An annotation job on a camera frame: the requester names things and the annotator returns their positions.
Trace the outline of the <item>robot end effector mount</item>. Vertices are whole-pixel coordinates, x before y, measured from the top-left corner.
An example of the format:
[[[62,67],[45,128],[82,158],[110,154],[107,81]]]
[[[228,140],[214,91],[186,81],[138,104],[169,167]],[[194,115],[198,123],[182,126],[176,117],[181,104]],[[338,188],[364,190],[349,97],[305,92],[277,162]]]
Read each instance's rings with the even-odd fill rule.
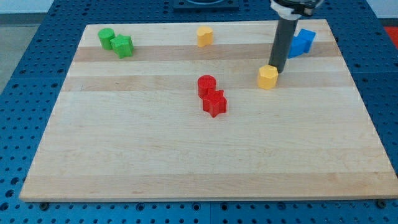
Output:
[[[283,19],[312,17],[324,0],[271,0],[271,8]]]

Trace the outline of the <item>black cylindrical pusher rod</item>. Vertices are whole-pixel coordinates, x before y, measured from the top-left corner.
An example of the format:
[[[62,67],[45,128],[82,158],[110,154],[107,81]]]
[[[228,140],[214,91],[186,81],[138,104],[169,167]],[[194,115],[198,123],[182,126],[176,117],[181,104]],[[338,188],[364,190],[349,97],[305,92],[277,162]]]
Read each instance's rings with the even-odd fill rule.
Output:
[[[288,20],[282,17],[278,20],[268,64],[275,67],[279,73],[284,70],[297,23],[298,20]]]

